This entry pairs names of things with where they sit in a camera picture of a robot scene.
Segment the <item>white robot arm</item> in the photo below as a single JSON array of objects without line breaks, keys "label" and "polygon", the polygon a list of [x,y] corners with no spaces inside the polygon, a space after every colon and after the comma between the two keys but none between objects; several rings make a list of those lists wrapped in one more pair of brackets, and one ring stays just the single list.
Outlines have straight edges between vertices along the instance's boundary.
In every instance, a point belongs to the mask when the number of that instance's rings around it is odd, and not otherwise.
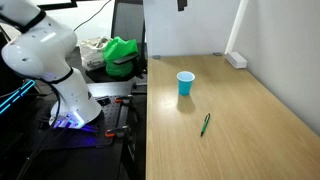
[{"label": "white robot arm", "polygon": [[66,62],[77,44],[75,32],[30,0],[0,0],[0,17],[21,32],[1,50],[6,65],[22,76],[48,83],[59,94],[49,123],[80,129],[98,117],[101,106],[81,72]]}]

